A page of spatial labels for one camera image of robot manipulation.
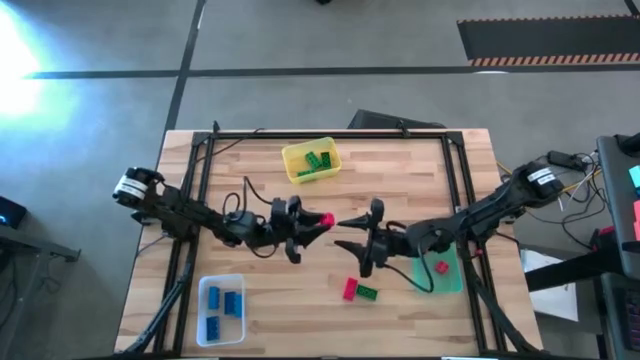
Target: floor mat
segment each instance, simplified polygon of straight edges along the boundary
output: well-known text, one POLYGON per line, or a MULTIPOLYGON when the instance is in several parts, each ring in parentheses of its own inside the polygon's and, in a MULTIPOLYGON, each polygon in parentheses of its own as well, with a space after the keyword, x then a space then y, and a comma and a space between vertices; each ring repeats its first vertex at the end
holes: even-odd
POLYGON ((460 20, 473 66, 640 61, 640 18, 630 15, 460 20))

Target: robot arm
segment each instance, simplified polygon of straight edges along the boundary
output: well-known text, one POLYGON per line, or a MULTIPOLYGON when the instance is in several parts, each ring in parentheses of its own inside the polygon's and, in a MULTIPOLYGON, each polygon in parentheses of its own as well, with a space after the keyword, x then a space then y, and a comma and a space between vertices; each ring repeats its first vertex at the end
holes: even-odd
POLYGON ((333 226, 333 215, 305 211, 298 196, 288 202, 273 199, 268 220, 248 210, 223 215, 165 184, 160 173, 143 168, 127 169, 113 198, 118 204, 136 210, 132 217, 139 222, 143 217, 160 220, 162 230, 174 239, 190 241, 201 226, 229 247, 244 242, 257 249, 278 247, 284 242, 285 253, 294 264, 300 263, 298 246, 306 248, 333 226), (159 183, 164 185, 162 194, 157 193, 159 183))
POLYGON ((348 241, 335 243, 355 255, 360 263, 360 276, 369 277, 373 265, 384 267, 389 256, 420 257, 426 251, 441 253, 461 236, 485 242, 498 228, 500 219, 517 218, 524 214, 525 207, 547 205, 557 199, 563 188, 548 167, 530 162, 517 168, 511 179, 491 195, 450 217, 423 220, 409 226, 388 222, 384 229, 378 226, 384 215, 384 204, 373 199, 370 214, 338 223, 368 231, 366 246, 348 241))

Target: green tray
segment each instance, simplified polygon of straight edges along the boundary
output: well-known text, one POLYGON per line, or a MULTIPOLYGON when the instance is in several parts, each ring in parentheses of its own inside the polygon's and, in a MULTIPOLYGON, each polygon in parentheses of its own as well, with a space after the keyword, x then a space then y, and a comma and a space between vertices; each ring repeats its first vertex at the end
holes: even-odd
MULTIPOLYGON (((451 244, 449 250, 438 254, 435 251, 430 251, 424 256, 431 276, 433 277, 433 293, 432 294, 450 294, 458 293, 462 291, 462 275, 460 274, 460 265, 458 264, 458 252, 455 244, 451 244), (444 261, 449 264, 449 271, 444 275, 438 274, 435 270, 435 266, 438 261, 444 261)), ((428 287, 429 279, 424 272, 422 261, 420 259, 413 259, 413 280, 420 286, 428 287)))

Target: clear plastic tray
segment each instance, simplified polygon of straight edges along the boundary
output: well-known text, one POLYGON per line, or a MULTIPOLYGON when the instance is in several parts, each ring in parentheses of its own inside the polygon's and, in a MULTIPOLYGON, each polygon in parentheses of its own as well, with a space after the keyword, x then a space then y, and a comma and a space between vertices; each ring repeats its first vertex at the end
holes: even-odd
POLYGON ((198 331, 196 342, 201 347, 237 344, 246 336, 246 292, 244 277, 241 274, 205 276, 200 279, 198 285, 198 331), (218 310, 209 310, 209 287, 216 286, 220 289, 220 306, 218 310), (242 317, 239 319, 233 315, 224 314, 224 293, 235 291, 242 294, 242 317), (218 316, 220 318, 220 339, 207 341, 207 318, 218 316))

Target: wooden tabletop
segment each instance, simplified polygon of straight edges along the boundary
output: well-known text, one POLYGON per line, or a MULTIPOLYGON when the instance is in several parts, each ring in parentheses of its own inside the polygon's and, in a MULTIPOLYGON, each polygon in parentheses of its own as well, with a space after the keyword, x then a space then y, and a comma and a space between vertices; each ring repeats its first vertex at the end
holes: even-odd
MULTIPOLYGON (((489 133, 485 129, 461 131, 476 197, 482 198, 499 185, 489 133)), ((158 171, 168 184, 180 186, 192 134, 192 131, 167 133, 158 171)), ((374 196, 385 202, 385 220, 411 223, 451 214, 438 141, 338 139, 342 159, 338 175, 293 185, 285 174, 280 151, 283 146, 299 142, 302 141, 249 139, 217 155, 209 178, 208 206, 221 211, 222 201, 229 192, 241 192, 242 177, 246 175, 264 198, 287 199, 297 194, 304 208, 333 212, 338 221, 367 212, 374 196)), ((229 143, 231 140, 218 140, 215 147, 220 149, 229 143)), ((458 188, 464 189, 457 162, 455 167, 460 182, 458 188)), ((196 173, 195 191, 199 179, 196 173)), ((465 203, 464 191, 460 196, 465 203)), ((251 211, 268 216, 268 205, 251 194, 247 201, 251 211)), ((503 227, 501 231, 512 233, 510 227, 503 227)), ((146 228, 140 246, 159 235, 159 228, 146 228)), ((294 265, 284 255, 283 246, 273 257, 263 260, 244 246, 228 248, 210 231, 202 230, 183 355, 477 355, 466 290, 456 294, 420 294, 395 273, 374 269, 373 275, 361 282, 380 290, 377 301, 346 302, 342 299, 343 287, 347 277, 358 277, 358 264, 351 254, 335 246, 334 240, 364 243, 366 236, 360 230, 334 227, 306 250, 300 249, 302 263, 294 265), (195 341, 198 281, 203 276, 230 273, 240 273, 245 278, 247 337, 237 345, 201 348, 195 341)), ((487 248, 500 306, 527 340, 541 347, 517 247, 508 240, 494 237, 487 248)), ((130 345, 157 311, 170 249, 171 240, 164 240, 136 260, 116 350, 130 345)), ((389 264, 411 274, 411 259, 390 258, 389 264)), ((167 344, 171 344, 173 338, 175 312, 174 309, 170 316, 167 344)), ((484 306, 483 319, 489 344, 493 344, 484 306)))

